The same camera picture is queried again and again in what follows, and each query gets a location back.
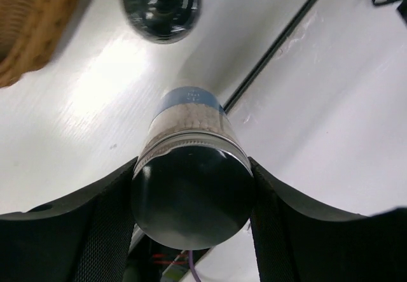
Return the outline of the silver-lid blue-label bottle front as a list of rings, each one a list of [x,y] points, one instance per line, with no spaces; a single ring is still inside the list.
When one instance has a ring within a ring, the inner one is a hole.
[[[249,159],[217,98],[200,87],[168,91],[134,167],[137,226],[171,248],[211,248],[243,228],[255,199]]]

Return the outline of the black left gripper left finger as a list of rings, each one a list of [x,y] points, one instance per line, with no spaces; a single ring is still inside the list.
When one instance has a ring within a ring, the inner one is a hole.
[[[28,212],[1,215],[1,281],[122,281],[135,163]]]

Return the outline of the black-lid dark spice bottle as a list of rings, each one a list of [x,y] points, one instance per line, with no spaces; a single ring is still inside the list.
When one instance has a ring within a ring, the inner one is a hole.
[[[122,0],[128,23],[146,40],[171,44],[196,25],[202,0]]]

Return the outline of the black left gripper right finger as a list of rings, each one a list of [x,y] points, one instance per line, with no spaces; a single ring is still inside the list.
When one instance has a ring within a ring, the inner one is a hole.
[[[251,163],[262,281],[405,281],[406,209],[363,216],[319,202]]]

